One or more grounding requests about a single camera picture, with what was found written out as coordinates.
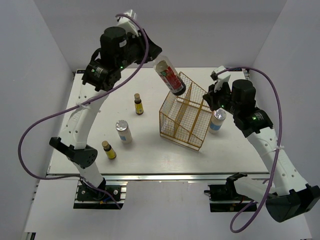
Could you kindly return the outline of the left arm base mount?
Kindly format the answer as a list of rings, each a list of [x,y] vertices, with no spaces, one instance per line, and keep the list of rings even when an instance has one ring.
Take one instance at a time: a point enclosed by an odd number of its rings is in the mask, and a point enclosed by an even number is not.
[[[73,209],[82,210],[120,210],[126,199],[127,186],[125,184],[106,184],[105,191],[108,192],[112,198],[103,192],[90,190],[87,186],[78,182]]]

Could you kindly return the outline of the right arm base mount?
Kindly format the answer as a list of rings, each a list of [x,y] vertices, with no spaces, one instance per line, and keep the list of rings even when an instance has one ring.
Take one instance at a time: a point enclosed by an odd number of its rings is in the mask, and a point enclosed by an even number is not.
[[[236,213],[244,208],[252,199],[236,192],[234,182],[247,177],[246,173],[238,172],[229,176],[224,184],[210,184],[203,193],[209,197],[211,213]]]

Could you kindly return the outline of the dark sauce bottle red label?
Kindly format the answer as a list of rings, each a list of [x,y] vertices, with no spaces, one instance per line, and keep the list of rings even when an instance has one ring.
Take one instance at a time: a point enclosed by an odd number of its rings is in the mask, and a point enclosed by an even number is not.
[[[159,55],[153,63],[153,68],[175,96],[181,96],[186,91],[186,85],[175,67],[165,55]]]

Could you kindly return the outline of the white jar silver lid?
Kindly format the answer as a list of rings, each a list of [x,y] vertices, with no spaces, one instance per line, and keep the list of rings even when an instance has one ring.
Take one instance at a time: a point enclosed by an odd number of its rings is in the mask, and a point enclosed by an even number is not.
[[[210,119],[208,131],[211,134],[218,132],[227,117],[227,112],[223,109],[214,110]]]
[[[120,137],[120,140],[124,144],[129,144],[132,142],[133,138],[127,121],[118,120],[115,124],[115,129]]]

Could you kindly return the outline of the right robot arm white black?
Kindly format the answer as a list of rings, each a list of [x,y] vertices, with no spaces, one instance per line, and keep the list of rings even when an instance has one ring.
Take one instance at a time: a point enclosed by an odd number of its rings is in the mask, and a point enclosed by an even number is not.
[[[320,188],[311,186],[300,175],[283,147],[265,111],[256,107],[256,89],[245,79],[232,85],[224,82],[219,90],[208,87],[203,99],[211,110],[223,109],[232,114],[235,126],[254,147],[270,174],[272,187],[265,200],[270,216],[278,223],[310,211],[320,199]]]

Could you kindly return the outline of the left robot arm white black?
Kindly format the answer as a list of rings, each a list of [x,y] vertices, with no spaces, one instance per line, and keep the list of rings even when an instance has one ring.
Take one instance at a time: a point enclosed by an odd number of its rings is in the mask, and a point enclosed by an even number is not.
[[[100,37],[100,48],[91,56],[84,70],[78,95],[79,104],[72,111],[66,126],[49,141],[79,171],[88,193],[99,200],[105,196],[106,180],[95,163],[98,151],[87,144],[96,116],[109,94],[115,90],[121,72],[131,64],[155,60],[162,48],[153,43],[144,29],[128,30],[123,26],[108,27]]]

